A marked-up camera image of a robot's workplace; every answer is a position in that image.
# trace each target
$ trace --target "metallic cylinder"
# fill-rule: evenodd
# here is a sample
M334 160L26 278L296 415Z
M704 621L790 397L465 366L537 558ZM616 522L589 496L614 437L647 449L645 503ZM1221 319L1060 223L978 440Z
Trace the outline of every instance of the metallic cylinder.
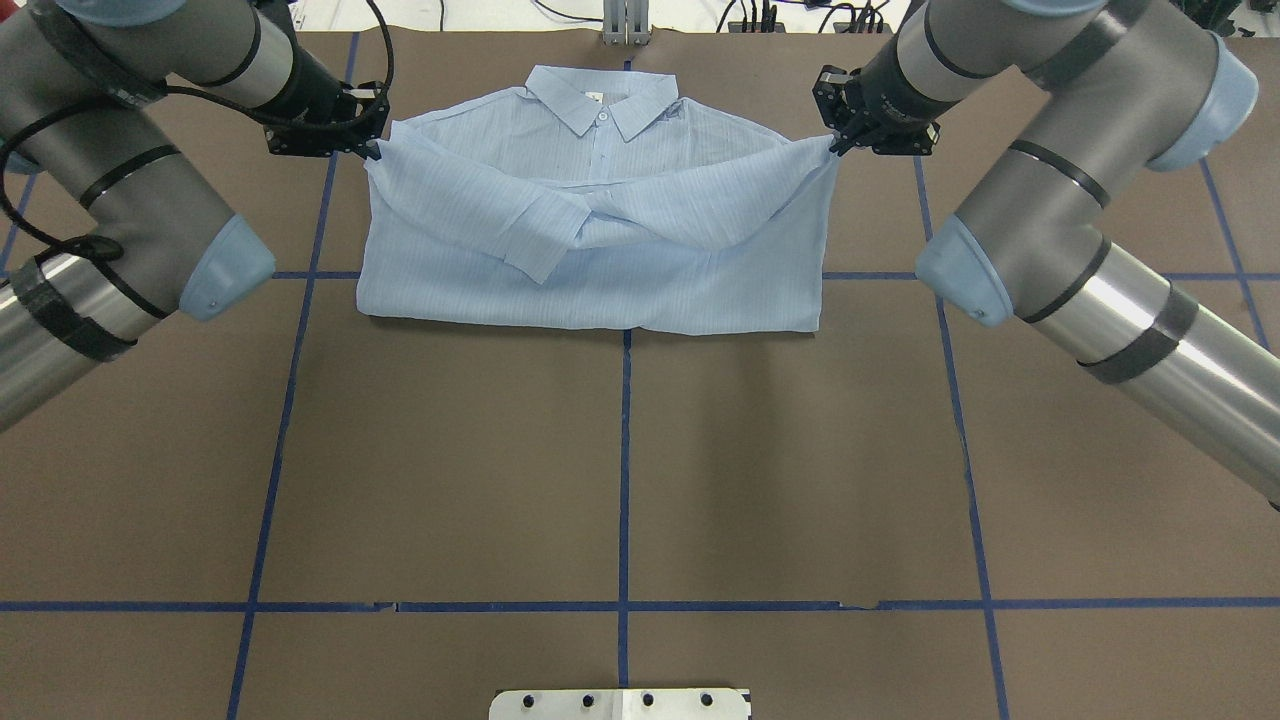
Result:
M41 269L78 315L118 338L137 340L160 322L88 260L55 255ZM0 432L97 365L41 327L14 295L12 283L0 284Z
M1221 318L1111 246L1032 327L1280 503L1280 360Z

